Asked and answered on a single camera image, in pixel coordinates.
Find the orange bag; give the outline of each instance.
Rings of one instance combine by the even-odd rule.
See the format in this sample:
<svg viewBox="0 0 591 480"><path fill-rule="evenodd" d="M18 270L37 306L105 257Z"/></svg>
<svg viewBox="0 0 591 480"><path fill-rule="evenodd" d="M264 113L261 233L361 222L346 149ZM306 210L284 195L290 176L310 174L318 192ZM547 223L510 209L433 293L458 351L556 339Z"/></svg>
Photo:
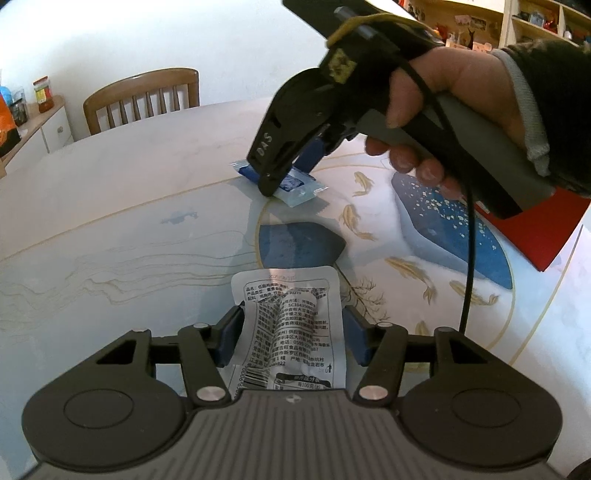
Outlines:
<svg viewBox="0 0 591 480"><path fill-rule="evenodd" d="M10 109L0 95L0 157L10 152L21 141Z"/></svg>

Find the blue snack packet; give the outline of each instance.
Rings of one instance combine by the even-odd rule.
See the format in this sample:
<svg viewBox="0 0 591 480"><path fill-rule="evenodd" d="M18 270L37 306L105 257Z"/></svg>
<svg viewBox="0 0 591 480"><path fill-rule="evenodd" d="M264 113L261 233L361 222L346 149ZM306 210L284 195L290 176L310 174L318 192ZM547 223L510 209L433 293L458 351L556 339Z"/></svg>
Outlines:
<svg viewBox="0 0 591 480"><path fill-rule="evenodd" d="M232 167L251 182L258 182L259 174L246 160L237 161L232 164ZM295 207L313 199L319 192L326 189L325 185L311 175L292 167L273 196L282 200L286 205Z"/></svg>

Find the blue gripper pad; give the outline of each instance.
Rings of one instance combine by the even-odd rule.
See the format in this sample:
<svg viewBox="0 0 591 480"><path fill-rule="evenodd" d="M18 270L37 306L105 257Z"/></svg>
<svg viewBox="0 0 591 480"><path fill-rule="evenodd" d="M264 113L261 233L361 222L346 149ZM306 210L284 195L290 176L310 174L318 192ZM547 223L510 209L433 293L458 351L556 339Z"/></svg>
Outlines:
<svg viewBox="0 0 591 480"><path fill-rule="evenodd" d="M217 367L225 367L230 363L236 343L242 333L243 324L244 310L242 306L235 306L228 310L228 313L216 325L212 326L219 334L219 344L211 352L213 362Z"/></svg>
<svg viewBox="0 0 591 480"><path fill-rule="evenodd" d="M320 138L315 138L308 143L300 156L294 162L294 167L304 173L310 173L318 162L324 157L324 142Z"/></svg>
<svg viewBox="0 0 591 480"><path fill-rule="evenodd" d="M355 361L362 367L369 365L376 350L369 344L368 327L370 327L369 323L356 308L347 305L343 309L345 345L353 353Z"/></svg>

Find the black cable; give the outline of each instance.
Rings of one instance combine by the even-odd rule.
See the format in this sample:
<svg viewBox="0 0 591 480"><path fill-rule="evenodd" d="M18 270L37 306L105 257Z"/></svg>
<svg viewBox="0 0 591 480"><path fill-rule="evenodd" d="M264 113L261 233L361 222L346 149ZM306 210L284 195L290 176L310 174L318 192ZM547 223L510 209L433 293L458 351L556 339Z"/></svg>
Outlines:
<svg viewBox="0 0 591 480"><path fill-rule="evenodd" d="M455 140L456 145L459 148L462 148L459 140L457 139L456 133L454 132L452 124L443 111L443 108L437 100L437 97L426 84L425 80L423 80L423 78L406 59L398 57L397 60L400 68L408 73L409 77L412 78L414 83L417 84L418 88L421 90L421 93L425 97L425 102L433 107L443 129L449 135L451 135L451 137ZM458 328L459 332L464 334L466 333L468 314L470 313L470 301L472 299L472 287L474 285L474 270L476 268L476 212L474 210L474 197L470 183L467 180L464 172L458 171L457 174L461 177L460 181L462 182L464 191L466 193L466 204L468 209L468 271L466 274L466 292L464 294L464 305L462 307L462 316L460 317L460 326Z"/></svg>

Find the wooden chair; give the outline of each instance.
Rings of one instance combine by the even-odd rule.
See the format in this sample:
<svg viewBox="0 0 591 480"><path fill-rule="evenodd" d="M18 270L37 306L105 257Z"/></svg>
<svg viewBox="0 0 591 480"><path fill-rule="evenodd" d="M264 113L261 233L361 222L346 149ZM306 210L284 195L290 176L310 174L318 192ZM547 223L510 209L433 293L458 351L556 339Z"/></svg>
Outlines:
<svg viewBox="0 0 591 480"><path fill-rule="evenodd" d="M109 128L115 128L115 120L113 119L113 112L111 110L111 105L115 103L119 103L121 124L125 125L129 123L124 105L124 100L126 99L131 98L134 121L141 120L138 106L139 96L145 97L148 117L154 116L154 108L152 107L152 99L150 97L151 92L158 91L160 113L166 113L163 89L172 88L173 111L180 110L177 89L180 85L187 85L189 91L189 108L199 106L199 72L193 69L174 68L154 70L153 72L141 73L119 80L101 88L89 96L84 102L84 115L90 134L96 135L100 133L97 111L102 108L106 108L107 110Z"/></svg>

